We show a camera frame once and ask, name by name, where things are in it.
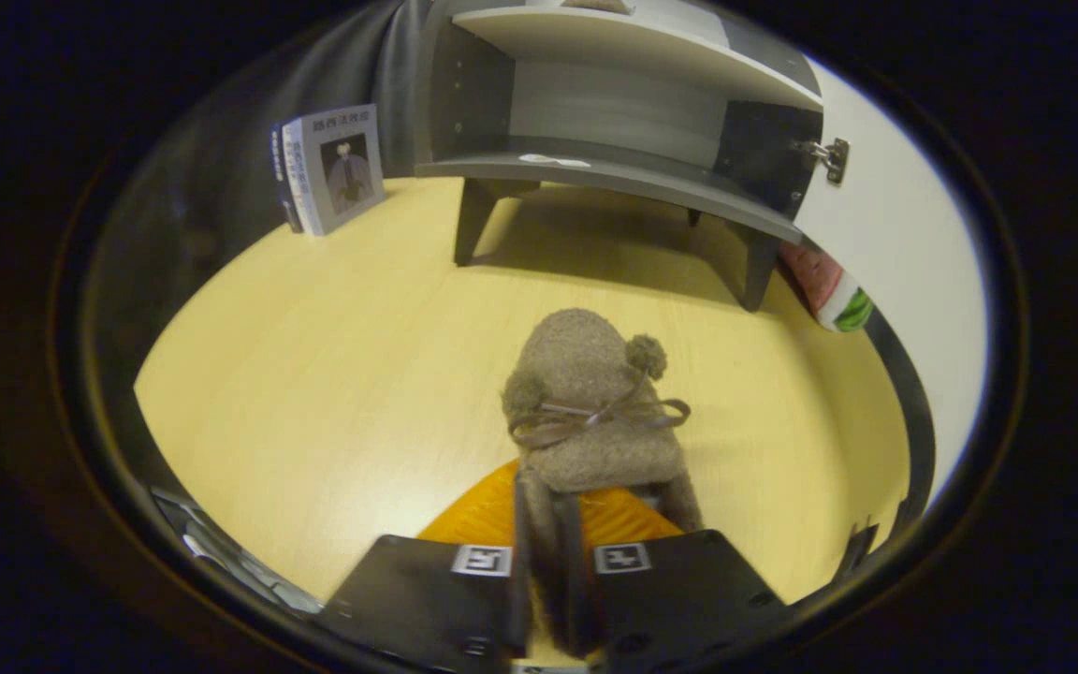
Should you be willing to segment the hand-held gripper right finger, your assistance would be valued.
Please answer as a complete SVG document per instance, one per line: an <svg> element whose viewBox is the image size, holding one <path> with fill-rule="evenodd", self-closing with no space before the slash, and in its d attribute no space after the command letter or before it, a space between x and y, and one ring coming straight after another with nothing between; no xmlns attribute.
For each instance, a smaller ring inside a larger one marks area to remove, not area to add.
<svg viewBox="0 0 1078 674"><path fill-rule="evenodd" d="M692 673L745 656L788 607L718 529L586 546L581 500L553 496L563 624L593 673Z"/></svg>

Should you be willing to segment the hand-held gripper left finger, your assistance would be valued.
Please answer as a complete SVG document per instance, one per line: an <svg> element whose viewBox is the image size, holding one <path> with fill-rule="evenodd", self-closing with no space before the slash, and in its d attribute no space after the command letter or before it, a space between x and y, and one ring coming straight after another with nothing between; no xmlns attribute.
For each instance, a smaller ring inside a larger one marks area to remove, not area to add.
<svg viewBox="0 0 1078 674"><path fill-rule="evenodd" d="M508 673L533 622L517 467L479 479L418 535L378 537L318 623L415 673Z"/></svg>

